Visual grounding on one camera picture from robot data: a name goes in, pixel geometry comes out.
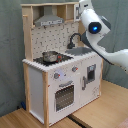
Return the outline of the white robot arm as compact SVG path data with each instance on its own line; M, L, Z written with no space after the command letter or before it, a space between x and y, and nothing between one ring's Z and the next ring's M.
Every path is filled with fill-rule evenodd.
M98 45L98 42L111 30L111 24L94 11L91 0L79 0L79 15L85 27L81 41L106 62L121 67L128 74L128 49L108 53L104 47Z

